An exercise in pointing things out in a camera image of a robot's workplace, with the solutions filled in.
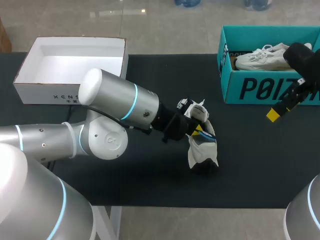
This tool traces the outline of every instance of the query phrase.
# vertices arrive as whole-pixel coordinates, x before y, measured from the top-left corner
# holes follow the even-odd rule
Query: black cable
[[[121,127],[124,127],[124,128],[126,128],[126,129],[129,129],[129,128],[130,128],[130,126],[123,124],[123,123],[120,122],[118,119],[116,119],[115,117],[113,117],[113,116],[105,113],[104,111],[100,111],[99,109],[93,108],[93,107],[91,107],[91,106],[86,106],[86,105],[82,105],[82,106],[83,106],[84,108],[86,108],[86,109],[89,109],[89,110],[92,110],[92,111],[94,111],[94,112],[96,112],[96,113],[98,113],[98,114],[101,114],[101,115],[103,115],[103,116],[111,119],[112,121],[115,121],[115,122],[116,122],[117,124],[119,124]]]

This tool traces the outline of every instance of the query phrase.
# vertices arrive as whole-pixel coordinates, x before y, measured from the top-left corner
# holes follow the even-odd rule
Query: shoelace
[[[252,59],[251,62],[256,61],[257,59],[262,59],[263,57],[267,55],[272,55],[271,52],[269,52],[269,48],[272,48],[272,45],[264,45],[262,49],[258,48],[252,53]]]

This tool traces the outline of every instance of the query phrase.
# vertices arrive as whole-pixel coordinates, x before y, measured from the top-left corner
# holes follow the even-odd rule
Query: teal shoe box
[[[311,43],[320,48],[320,26],[223,26],[217,63],[222,95],[227,104],[273,105],[301,76],[296,71],[233,70],[230,57],[252,53],[264,45]],[[310,94],[303,105],[320,105],[320,94]]]

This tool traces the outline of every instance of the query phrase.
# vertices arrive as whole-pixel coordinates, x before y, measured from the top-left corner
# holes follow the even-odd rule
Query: white table leg
[[[114,224],[117,224],[114,226],[110,218],[108,217],[106,208],[104,206],[92,206],[94,217],[95,217],[96,233],[99,236],[100,240],[118,240],[119,239],[121,207],[120,207],[120,211],[119,209],[117,210],[116,208],[112,211],[112,208],[111,208],[111,212],[113,212],[113,214],[110,214],[110,215],[114,215],[112,219]]]

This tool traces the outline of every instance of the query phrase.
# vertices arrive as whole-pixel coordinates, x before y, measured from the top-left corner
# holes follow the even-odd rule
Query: white shoe box
[[[100,68],[126,78],[125,38],[38,37],[13,82],[24,104],[80,104],[87,71]]]

